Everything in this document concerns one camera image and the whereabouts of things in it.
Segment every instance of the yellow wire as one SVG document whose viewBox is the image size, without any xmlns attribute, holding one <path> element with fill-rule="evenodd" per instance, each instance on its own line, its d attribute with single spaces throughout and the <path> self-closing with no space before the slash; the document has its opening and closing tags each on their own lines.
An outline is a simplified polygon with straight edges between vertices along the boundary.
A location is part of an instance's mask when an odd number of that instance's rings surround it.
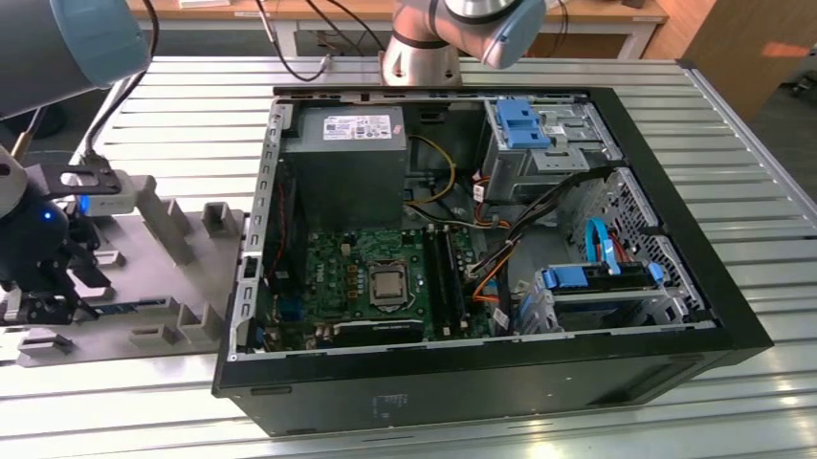
<svg viewBox="0 0 817 459">
<path fill-rule="evenodd" d="M 453 182 L 456 180 L 456 173 L 455 173 L 455 168 L 456 168 L 456 164 L 453 164 L 453 160 L 451 159 L 451 155 L 448 155 L 448 153 L 445 152 L 445 150 L 443 150 L 443 147 L 439 146 L 436 143 L 433 143 L 432 141 L 429 141 L 425 137 L 423 136 L 417 136 L 417 135 L 411 135 L 408 136 L 409 138 L 415 138 L 420 141 L 423 141 L 424 143 L 428 144 L 428 146 L 431 146 L 431 148 L 433 148 L 439 154 L 443 156 L 443 158 L 445 159 L 445 163 L 448 163 L 448 168 L 451 170 L 451 175 L 448 177 L 448 184 L 445 185 L 445 188 L 436 193 L 433 196 L 431 196 L 429 198 L 425 199 L 415 199 L 411 201 L 405 201 L 405 204 L 409 204 L 412 206 L 417 206 L 419 204 L 428 204 L 432 203 L 433 201 L 436 201 L 439 198 L 441 198 L 445 193 L 451 190 L 451 188 L 453 188 Z"/>
</svg>

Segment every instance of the blue latch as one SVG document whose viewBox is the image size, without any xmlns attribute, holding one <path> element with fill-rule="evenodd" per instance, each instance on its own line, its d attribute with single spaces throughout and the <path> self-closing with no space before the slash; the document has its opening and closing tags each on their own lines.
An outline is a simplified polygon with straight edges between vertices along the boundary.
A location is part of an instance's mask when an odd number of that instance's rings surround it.
<svg viewBox="0 0 817 459">
<path fill-rule="evenodd" d="M 663 268 L 660 267 L 660 265 L 658 265 L 655 261 L 651 261 L 650 264 L 647 265 L 647 270 L 650 271 L 650 274 L 652 275 L 655 284 L 662 285 L 663 284 Z"/>
<path fill-rule="evenodd" d="M 544 279 L 544 287 L 547 289 L 554 289 L 559 285 L 559 282 L 556 281 L 556 276 L 552 271 L 544 270 L 544 272 L 542 273 L 542 278 Z"/>
<path fill-rule="evenodd" d="M 540 133 L 539 114 L 527 100 L 496 100 L 496 115 L 506 131 L 508 148 L 547 148 L 550 138 Z"/>
<path fill-rule="evenodd" d="M 587 276 L 580 266 L 559 266 L 552 268 L 559 281 L 559 287 L 587 287 Z"/>
</svg>

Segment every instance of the cpu socket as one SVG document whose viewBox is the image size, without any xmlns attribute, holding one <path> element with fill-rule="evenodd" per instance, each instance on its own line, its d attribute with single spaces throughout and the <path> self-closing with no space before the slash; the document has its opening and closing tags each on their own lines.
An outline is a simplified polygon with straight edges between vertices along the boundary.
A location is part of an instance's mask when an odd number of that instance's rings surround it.
<svg viewBox="0 0 817 459">
<path fill-rule="evenodd" d="M 384 313 L 408 305 L 405 264 L 400 261 L 372 261 L 368 268 L 368 302 Z"/>
</svg>

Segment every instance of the aluminum table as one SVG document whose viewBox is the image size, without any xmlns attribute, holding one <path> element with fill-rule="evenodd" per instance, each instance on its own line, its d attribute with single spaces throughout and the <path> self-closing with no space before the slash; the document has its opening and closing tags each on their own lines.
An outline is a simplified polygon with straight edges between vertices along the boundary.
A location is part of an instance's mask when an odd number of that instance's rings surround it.
<svg viewBox="0 0 817 459">
<path fill-rule="evenodd" d="M 317 59 L 293 62 L 301 72 L 317 67 Z M 817 209 L 704 79 L 667 61 L 524 60 L 496 72 L 463 59 L 461 71 L 480 86 L 615 89 L 775 347 L 635 408 L 285 440 L 212 397 L 213 355 L 6 365 L 4 457 L 817 454 Z M 158 195 L 184 209 L 224 201 L 247 210 L 271 88 L 295 82 L 272 58 L 157 58 L 97 149 L 116 168 L 154 175 Z M 316 81 L 361 83 L 377 83 L 373 59 L 339 59 Z M 0 361 L 13 358 L 18 335 L 0 335 Z"/>
</svg>

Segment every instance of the power supply label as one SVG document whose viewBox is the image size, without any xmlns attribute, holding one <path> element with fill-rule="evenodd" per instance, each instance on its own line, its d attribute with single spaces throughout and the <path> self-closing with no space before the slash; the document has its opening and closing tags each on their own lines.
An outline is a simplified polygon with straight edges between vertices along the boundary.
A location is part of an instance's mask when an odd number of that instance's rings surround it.
<svg viewBox="0 0 817 459">
<path fill-rule="evenodd" d="M 325 117 L 323 120 L 324 141 L 383 140 L 391 137 L 392 122 L 388 115 Z"/>
</svg>

